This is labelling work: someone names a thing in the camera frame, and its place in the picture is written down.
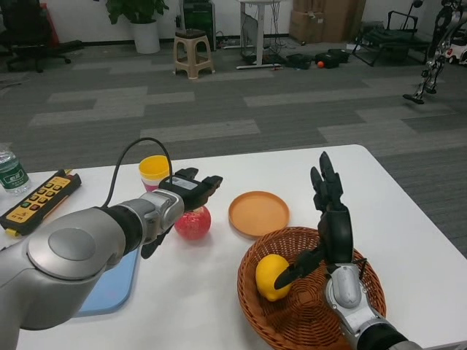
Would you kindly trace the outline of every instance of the blue tray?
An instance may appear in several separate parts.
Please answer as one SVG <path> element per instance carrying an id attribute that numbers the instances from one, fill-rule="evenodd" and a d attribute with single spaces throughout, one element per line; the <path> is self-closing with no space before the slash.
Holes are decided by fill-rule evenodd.
<path id="1" fill-rule="evenodd" d="M 74 317 L 111 314 L 121 308 L 131 294 L 138 260 L 136 250 L 105 272 Z"/>

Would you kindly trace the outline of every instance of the cardboard box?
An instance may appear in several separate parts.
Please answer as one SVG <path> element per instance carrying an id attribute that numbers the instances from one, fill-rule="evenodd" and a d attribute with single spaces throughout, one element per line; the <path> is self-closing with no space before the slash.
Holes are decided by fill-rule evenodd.
<path id="1" fill-rule="evenodd" d="M 312 11 L 313 12 L 324 12 L 325 0 L 312 0 Z"/>
<path id="2" fill-rule="evenodd" d="M 359 0 L 326 0 L 324 9 L 324 42 L 344 42 L 350 39 Z"/>
<path id="3" fill-rule="evenodd" d="M 297 12 L 312 11 L 314 0 L 293 0 L 293 10 Z"/>
<path id="4" fill-rule="evenodd" d="M 324 29 L 322 13 L 308 14 L 292 11 L 290 13 L 289 35 L 299 42 L 307 44 L 321 42 Z"/>
<path id="5" fill-rule="evenodd" d="M 355 16 L 353 18 L 352 27 L 350 27 L 350 39 L 354 40 L 359 32 L 362 25 L 363 12 L 365 11 L 366 0 L 358 0 Z"/>

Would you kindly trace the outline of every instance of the lemon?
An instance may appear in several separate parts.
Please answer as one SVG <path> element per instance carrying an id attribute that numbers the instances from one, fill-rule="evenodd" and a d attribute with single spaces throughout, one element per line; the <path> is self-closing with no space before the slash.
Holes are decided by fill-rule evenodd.
<path id="1" fill-rule="evenodd" d="M 267 300 L 277 301 L 289 293 L 291 284 L 281 289 L 274 288 L 277 277 L 288 267 L 287 260 L 277 254 L 265 256 L 256 266 L 256 287 Z"/>

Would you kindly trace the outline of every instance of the gray carpet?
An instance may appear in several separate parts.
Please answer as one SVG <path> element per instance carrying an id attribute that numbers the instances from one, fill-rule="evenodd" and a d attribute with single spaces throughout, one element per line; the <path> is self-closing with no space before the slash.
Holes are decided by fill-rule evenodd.
<path id="1" fill-rule="evenodd" d="M 284 54 L 341 46 L 284 43 Z M 216 74 L 189 81 L 172 74 L 170 45 L 151 56 L 123 45 L 69 57 L 68 66 L 46 62 L 43 74 L 0 74 L 23 81 L 0 90 L 0 140 L 28 171 L 112 165 L 140 136 L 166 142 L 175 159 L 362 144 L 467 256 L 465 67 L 447 66 L 438 94 L 416 106 L 401 97 L 420 79 L 410 60 L 237 71 L 238 52 L 221 50 Z M 135 147 L 126 163 L 154 152 Z"/>

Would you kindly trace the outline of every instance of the white flower pot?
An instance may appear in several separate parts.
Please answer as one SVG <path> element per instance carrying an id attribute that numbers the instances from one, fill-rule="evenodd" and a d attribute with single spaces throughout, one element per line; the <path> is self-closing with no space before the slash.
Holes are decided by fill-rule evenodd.
<path id="1" fill-rule="evenodd" d="M 131 27 L 133 29 L 134 44 L 138 53 L 156 53 L 161 49 L 156 22 L 147 24 L 132 23 Z"/>

